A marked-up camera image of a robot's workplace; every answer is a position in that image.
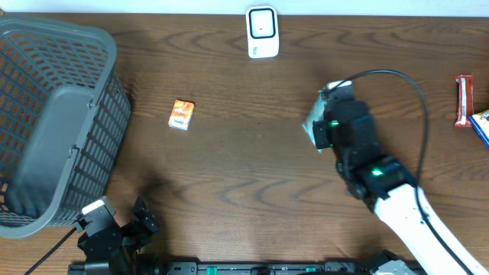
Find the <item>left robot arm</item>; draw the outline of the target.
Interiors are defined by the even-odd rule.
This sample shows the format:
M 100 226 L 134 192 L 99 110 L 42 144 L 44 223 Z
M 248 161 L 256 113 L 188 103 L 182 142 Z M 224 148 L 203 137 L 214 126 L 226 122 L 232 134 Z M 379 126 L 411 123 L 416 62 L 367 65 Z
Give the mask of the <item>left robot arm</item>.
M 69 265 L 68 274 L 165 274 L 166 268 L 156 256 L 139 252 L 160 231 L 155 216 L 141 197 L 137 197 L 132 212 L 135 218 L 119 225 L 114 218 L 115 210 L 104 196 L 85 206 L 76 229 L 83 233 L 77 246 L 86 260 Z

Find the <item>small orange tissue pack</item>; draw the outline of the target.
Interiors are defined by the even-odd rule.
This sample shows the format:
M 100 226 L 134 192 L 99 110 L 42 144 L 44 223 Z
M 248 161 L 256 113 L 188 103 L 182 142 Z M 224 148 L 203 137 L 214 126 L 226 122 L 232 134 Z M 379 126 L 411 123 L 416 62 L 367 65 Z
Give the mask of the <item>small orange tissue pack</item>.
M 187 131 L 195 110 L 195 104 L 176 100 L 170 113 L 168 125 L 171 128 Z

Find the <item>red orange candy bar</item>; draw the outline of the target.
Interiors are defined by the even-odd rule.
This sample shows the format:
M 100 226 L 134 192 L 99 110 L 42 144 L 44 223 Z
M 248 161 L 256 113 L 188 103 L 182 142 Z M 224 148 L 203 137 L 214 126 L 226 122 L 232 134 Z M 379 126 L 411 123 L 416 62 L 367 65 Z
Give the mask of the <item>red orange candy bar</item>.
M 458 84 L 458 111 L 455 127 L 470 128 L 470 117 L 474 114 L 473 107 L 473 74 L 461 74 L 454 77 Z

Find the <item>yellow snack chip bag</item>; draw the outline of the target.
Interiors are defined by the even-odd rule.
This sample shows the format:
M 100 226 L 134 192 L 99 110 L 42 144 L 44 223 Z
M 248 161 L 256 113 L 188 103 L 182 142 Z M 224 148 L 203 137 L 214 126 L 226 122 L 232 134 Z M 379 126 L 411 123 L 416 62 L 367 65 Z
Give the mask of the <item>yellow snack chip bag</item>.
M 483 141 L 486 147 L 489 147 L 489 111 L 480 112 L 470 116 L 468 119 L 472 123 L 474 131 Z

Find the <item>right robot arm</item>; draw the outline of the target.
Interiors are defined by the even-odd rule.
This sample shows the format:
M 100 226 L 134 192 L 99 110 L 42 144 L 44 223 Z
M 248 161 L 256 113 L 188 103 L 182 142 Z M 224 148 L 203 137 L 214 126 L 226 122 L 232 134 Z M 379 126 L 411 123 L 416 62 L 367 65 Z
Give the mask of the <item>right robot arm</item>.
M 364 102 L 318 99 L 303 127 L 319 150 L 332 149 L 351 194 L 400 238 L 427 274 L 488 272 L 437 216 L 409 170 L 381 150 Z

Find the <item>teal wet wipes pack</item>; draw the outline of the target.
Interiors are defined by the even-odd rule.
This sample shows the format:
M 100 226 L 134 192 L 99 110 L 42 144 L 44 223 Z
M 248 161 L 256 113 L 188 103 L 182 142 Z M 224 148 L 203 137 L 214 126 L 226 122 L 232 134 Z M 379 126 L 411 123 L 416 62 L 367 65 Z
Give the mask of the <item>teal wet wipes pack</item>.
M 322 152 L 325 148 L 329 147 L 329 140 L 326 133 L 328 123 L 324 118 L 325 107 L 325 99 L 319 93 L 312 110 L 302 124 L 303 130 L 309 136 L 309 139 L 318 152 Z

